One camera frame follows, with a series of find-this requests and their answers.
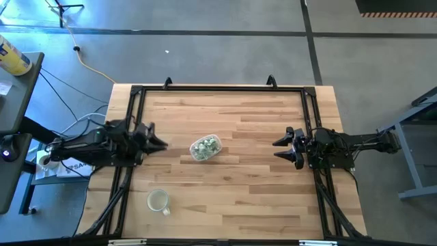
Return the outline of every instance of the tripod stand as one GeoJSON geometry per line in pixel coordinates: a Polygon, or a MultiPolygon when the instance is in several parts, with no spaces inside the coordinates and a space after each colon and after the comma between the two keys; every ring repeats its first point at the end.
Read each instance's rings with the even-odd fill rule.
{"type": "Polygon", "coordinates": [[[62,18],[63,18],[63,14],[64,14],[64,12],[65,11],[67,11],[69,8],[71,8],[71,7],[82,7],[82,8],[84,8],[84,5],[83,4],[73,4],[73,5],[62,5],[62,4],[60,4],[59,2],[58,2],[58,0],[55,0],[55,2],[56,2],[56,4],[57,4],[57,7],[55,7],[55,6],[49,6],[49,8],[58,8],[59,9],[59,16],[61,17],[60,19],[59,19],[59,26],[61,27],[61,28],[63,28],[64,27],[64,24],[62,23],[62,18]]]}

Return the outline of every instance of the clear plastic container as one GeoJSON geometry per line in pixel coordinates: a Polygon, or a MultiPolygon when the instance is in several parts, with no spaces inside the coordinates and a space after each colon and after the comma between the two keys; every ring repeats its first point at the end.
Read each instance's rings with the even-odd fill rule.
{"type": "Polygon", "coordinates": [[[191,144],[190,153],[196,161],[205,161],[218,154],[221,149],[222,145],[219,137],[211,134],[191,144]]]}

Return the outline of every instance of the gray metal stand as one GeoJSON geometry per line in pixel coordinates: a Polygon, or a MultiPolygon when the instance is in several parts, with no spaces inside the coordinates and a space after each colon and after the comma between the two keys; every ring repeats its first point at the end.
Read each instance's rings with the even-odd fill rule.
{"type": "Polygon", "coordinates": [[[399,137],[399,142],[410,169],[415,189],[399,193],[399,198],[419,197],[423,195],[437,194],[437,185],[424,186],[421,175],[426,172],[425,166],[437,166],[435,151],[437,151],[437,121],[424,120],[426,113],[437,112],[437,94],[427,95],[415,107],[405,112],[392,124],[379,128],[379,132],[394,129],[399,137]],[[408,143],[406,131],[414,135],[408,143]]]}

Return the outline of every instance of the plastic container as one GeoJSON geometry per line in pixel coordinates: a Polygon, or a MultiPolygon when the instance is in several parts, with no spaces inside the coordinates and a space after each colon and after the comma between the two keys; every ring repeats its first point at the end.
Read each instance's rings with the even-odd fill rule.
{"type": "Polygon", "coordinates": [[[196,161],[206,161],[222,149],[221,141],[216,135],[208,135],[197,140],[190,147],[191,156],[196,161]]]}
{"type": "Polygon", "coordinates": [[[12,75],[20,76],[29,72],[32,63],[29,58],[0,35],[0,67],[12,75]]]}

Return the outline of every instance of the black mount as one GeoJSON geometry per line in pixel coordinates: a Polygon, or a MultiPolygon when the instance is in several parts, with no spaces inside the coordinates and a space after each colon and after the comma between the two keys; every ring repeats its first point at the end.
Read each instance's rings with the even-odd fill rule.
{"type": "Polygon", "coordinates": [[[272,85],[274,90],[278,89],[278,85],[276,84],[276,79],[274,79],[273,75],[268,75],[266,85],[272,85]]]}
{"type": "Polygon", "coordinates": [[[169,87],[169,84],[173,83],[173,81],[171,80],[170,77],[167,77],[167,79],[165,80],[164,86],[163,86],[163,90],[167,90],[167,88],[169,87]]]}
{"type": "Polygon", "coordinates": [[[62,5],[58,2],[58,0],[55,0],[57,7],[55,6],[49,6],[49,8],[57,8],[59,10],[59,16],[61,18],[59,18],[59,27],[64,28],[64,22],[62,21],[64,12],[67,11],[69,8],[73,8],[73,7],[81,7],[84,8],[85,6],[83,4],[73,4],[73,5],[62,5]]]}

